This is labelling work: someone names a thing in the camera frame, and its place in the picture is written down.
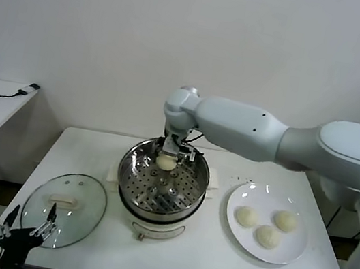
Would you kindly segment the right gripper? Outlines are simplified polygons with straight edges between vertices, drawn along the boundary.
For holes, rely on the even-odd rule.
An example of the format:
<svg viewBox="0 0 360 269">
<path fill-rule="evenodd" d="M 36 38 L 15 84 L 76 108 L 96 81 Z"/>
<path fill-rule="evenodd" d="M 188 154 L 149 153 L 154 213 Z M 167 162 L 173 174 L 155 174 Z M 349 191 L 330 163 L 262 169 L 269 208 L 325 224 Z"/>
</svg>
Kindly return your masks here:
<svg viewBox="0 0 360 269">
<path fill-rule="evenodd" d="M 167 135 L 156 139 L 155 151 L 156 155 L 163 152 L 166 155 L 177 157 L 177 164 L 183 165 L 187 159 L 187 148 L 183 146 L 183 143 L 176 135 Z"/>
</svg>

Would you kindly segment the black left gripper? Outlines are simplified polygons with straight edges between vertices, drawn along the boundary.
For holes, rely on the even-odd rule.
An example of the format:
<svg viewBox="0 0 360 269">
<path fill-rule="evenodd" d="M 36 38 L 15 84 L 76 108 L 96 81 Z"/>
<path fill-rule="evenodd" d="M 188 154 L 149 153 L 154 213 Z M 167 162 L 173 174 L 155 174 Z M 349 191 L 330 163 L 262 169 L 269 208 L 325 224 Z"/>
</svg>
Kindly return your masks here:
<svg viewBox="0 0 360 269">
<path fill-rule="evenodd" d="M 19 210 L 20 205 L 17 205 L 0 224 L 0 247 L 3 249 L 0 256 L 0 269 L 25 269 L 29 252 L 40 247 L 57 229 L 56 203 L 52 205 L 46 220 L 37 228 L 11 230 Z"/>
</svg>

